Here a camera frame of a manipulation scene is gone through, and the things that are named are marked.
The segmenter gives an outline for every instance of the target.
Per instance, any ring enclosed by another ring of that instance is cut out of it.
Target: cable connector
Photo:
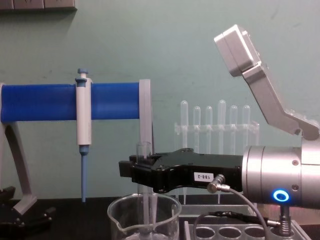
[[[211,194],[214,194],[217,191],[222,191],[222,192],[228,193],[228,192],[230,192],[230,186],[229,185],[225,185],[224,184],[225,182],[226,182],[225,176],[223,176],[222,174],[218,174],[213,179],[213,181],[208,184],[206,189]]]

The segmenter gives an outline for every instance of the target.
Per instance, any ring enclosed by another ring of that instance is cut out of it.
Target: pipette
[[[211,106],[205,108],[206,125],[206,153],[211,154],[211,129],[213,124],[213,111]]]
[[[238,107],[236,105],[232,105],[230,107],[230,116],[229,123],[231,127],[230,131],[230,155],[236,154],[236,131],[237,131],[237,123],[238,123]]]
[[[76,141],[81,154],[81,201],[86,202],[87,158],[91,145],[91,84],[88,70],[79,68],[76,78]]]

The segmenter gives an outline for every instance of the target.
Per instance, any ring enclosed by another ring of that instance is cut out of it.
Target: gray stand leg
[[[4,134],[8,140],[19,182],[22,190],[22,199],[14,206],[14,208],[23,215],[36,201],[37,197],[33,195],[30,184],[28,166],[26,162],[25,152],[22,146],[22,141],[19,134],[18,125],[16,122],[8,125],[2,125],[1,128],[0,150],[3,150]]]
[[[1,186],[1,179],[2,179],[2,164],[3,164],[3,154],[4,154],[4,147],[5,147],[5,130],[6,126],[4,124],[0,124],[0,186]]]
[[[140,141],[151,143],[152,154],[153,154],[154,143],[153,143],[150,79],[142,79],[139,81],[139,120],[140,120]]]

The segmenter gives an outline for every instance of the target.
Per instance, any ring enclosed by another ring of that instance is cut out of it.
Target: label
[[[214,174],[206,172],[194,172],[194,180],[196,182],[211,183],[214,180]]]

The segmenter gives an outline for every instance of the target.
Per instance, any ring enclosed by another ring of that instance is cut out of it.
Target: gray cable
[[[236,190],[234,190],[232,188],[229,189],[229,192],[239,196],[240,198],[242,198],[252,208],[252,210],[256,213],[256,216],[259,218],[259,220],[261,222],[261,225],[263,227],[264,234],[265,234],[264,239],[265,240],[269,240],[270,239],[269,238],[269,228],[267,227],[267,224],[266,224],[266,222],[264,220],[264,217],[261,215],[261,213],[256,208],[256,206],[252,202],[250,202],[245,196],[243,196],[240,192],[238,192],[238,191],[236,191]]]
[[[195,221],[194,221],[194,223],[193,223],[193,228],[192,228],[193,240],[197,240],[197,239],[198,239],[198,237],[197,237],[197,226],[198,226],[198,223],[199,223],[199,221],[200,221],[201,219],[203,219],[203,218],[206,217],[206,216],[210,216],[210,212],[203,213],[203,214],[199,215],[199,216],[195,219]]]

